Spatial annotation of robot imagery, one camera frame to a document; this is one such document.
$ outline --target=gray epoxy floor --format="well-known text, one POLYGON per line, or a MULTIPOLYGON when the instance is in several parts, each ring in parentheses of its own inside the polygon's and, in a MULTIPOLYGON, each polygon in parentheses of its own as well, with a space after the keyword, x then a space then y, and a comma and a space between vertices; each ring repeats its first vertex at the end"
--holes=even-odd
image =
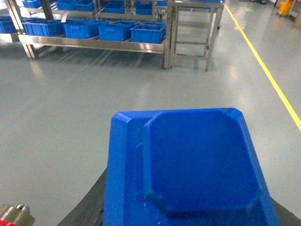
MULTIPOLYGON (((271 5, 227 4, 300 116, 301 29, 277 17, 271 5)), ((186 24, 207 15, 181 18, 186 24)), ((180 26, 179 39, 200 34, 180 26)), ((106 168, 114 113, 236 107, 245 115, 271 196, 301 217, 301 133, 228 12, 209 72, 205 62, 181 58, 162 70, 162 59, 67 49, 30 60, 20 43, 1 44, 0 203, 26 203, 35 225, 54 226, 106 168)))

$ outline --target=blue plastic tray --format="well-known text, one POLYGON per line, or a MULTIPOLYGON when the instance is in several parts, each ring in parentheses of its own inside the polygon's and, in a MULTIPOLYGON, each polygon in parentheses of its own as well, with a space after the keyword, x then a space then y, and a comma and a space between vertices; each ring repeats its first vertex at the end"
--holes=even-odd
POLYGON ((76 3, 79 0, 59 0, 56 5, 59 10, 77 10, 76 3))
POLYGON ((0 33, 14 34, 17 30, 10 16, 0 16, 0 33))
POLYGON ((114 115, 103 226, 280 226, 242 113, 114 115))
POLYGON ((80 0, 75 3, 75 6, 78 11, 84 12, 93 12, 95 9, 93 0, 80 0))
POLYGON ((65 34, 63 23, 60 21, 23 22, 26 34, 34 36, 53 37, 65 34))
POLYGON ((124 13, 125 8, 124 8, 124 2, 116 1, 116 2, 109 2, 105 7, 104 11, 106 13, 124 13))
POLYGON ((99 26, 99 40, 125 41, 131 38, 131 25, 108 24, 99 26))
POLYGON ((131 28, 132 42, 160 44, 165 37, 165 27, 156 25, 139 25, 131 28))
POLYGON ((89 20, 65 24, 66 38, 89 39, 99 35, 98 26, 109 24, 109 21, 89 20))
POLYGON ((136 6, 137 15, 152 15, 152 5, 137 5, 136 6))

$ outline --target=blue plastic crate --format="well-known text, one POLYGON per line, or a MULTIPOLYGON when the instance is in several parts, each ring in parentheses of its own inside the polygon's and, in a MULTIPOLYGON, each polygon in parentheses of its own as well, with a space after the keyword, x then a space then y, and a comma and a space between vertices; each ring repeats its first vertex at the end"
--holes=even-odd
POLYGON ((25 8, 40 8, 42 6, 40 0, 23 0, 25 8))
POLYGON ((23 25, 27 35, 53 37, 65 34, 60 21, 23 22, 23 25))
POLYGON ((167 1, 157 1, 157 6, 167 7, 167 1))
POLYGON ((152 1, 137 1, 135 4, 137 6, 139 6, 139 5, 151 5, 152 1))
POLYGON ((242 113, 114 115, 103 226, 280 226, 242 113))
POLYGON ((109 24, 109 21, 89 20, 64 24, 66 38, 89 39, 99 35, 98 26, 109 24))
POLYGON ((131 28, 132 42, 145 42, 159 44, 164 39, 165 27, 155 25, 139 25, 131 28))
POLYGON ((99 26, 99 40, 125 41, 131 38, 131 25, 108 24, 99 26))
POLYGON ((76 3, 79 0, 59 0, 56 5, 59 10, 77 10, 76 3))
POLYGON ((10 16, 0 16, 0 33, 14 34, 17 30, 10 16))
POLYGON ((152 5, 137 5, 136 6, 137 15, 152 15, 152 5))
POLYGON ((163 27, 163 35, 164 37, 166 36, 166 23, 159 23, 159 22, 144 22, 142 24, 145 24, 145 25, 154 25, 154 26, 160 26, 160 27, 163 27))
POLYGON ((112 1, 109 2, 105 7, 104 7, 104 11, 106 13, 124 13, 125 12, 125 8, 124 8, 124 2, 120 2, 120 1, 112 1))
POLYGON ((116 21, 112 24, 121 24, 121 25, 128 25, 128 26, 131 26, 131 27, 135 27, 137 25, 140 24, 139 21, 123 21, 123 20, 120 20, 120 21, 116 21))
POLYGON ((75 6, 78 11, 93 12, 95 9, 93 0, 80 0, 75 6))

